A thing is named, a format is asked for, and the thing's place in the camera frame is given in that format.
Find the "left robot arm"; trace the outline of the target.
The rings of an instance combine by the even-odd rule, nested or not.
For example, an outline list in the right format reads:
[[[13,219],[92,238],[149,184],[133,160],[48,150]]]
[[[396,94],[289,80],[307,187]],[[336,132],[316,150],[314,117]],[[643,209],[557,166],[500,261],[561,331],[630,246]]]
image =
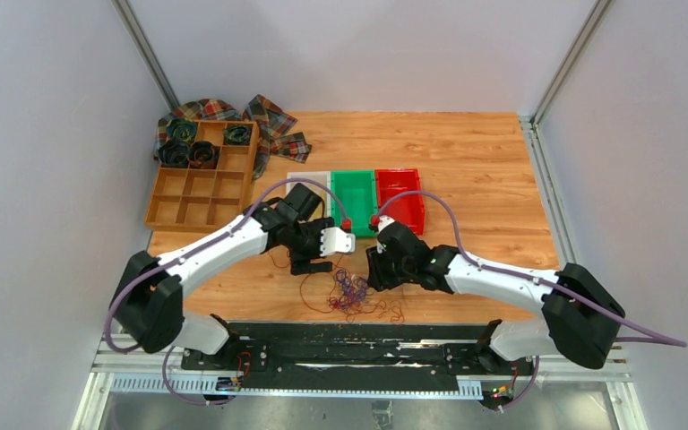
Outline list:
[[[218,370],[231,368],[239,348],[230,340],[228,326],[218,317],[187,312],[188,296],[225,269],[279,245],[299,259],[292,264],[294,272],[308,272],[312,260],[317,261],[314,271],[325,271],[322,258],[356,249],[350,219],[311,218],[322,201],[314,189],[329,196],[333,191],[312,179],[289,182],[293,187],[285,197],[263,193],[226,226],[190,245],[158,256],[146,251],[131,256],[107,311],[107,345],[115,352],[130,352],[111,338],[112,323],[118,322],[133,337],[134,349],[153,354],[187,348],[202,352]]]

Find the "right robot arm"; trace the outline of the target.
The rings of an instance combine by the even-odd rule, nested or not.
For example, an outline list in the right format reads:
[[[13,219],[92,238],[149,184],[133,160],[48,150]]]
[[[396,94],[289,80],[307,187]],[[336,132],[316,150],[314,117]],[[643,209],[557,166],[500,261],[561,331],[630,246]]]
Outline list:
[[[490,374],[524,357],[559,354],[577,366],[604,366],[623,308],[584,267],[526,269],[493,262],[453,245],[429,246],[389,221],[365,251],[367,284],[385,291],[415,284],[428,291],[491,298],[532,313],[521,322],[490,321],[470,360]]]

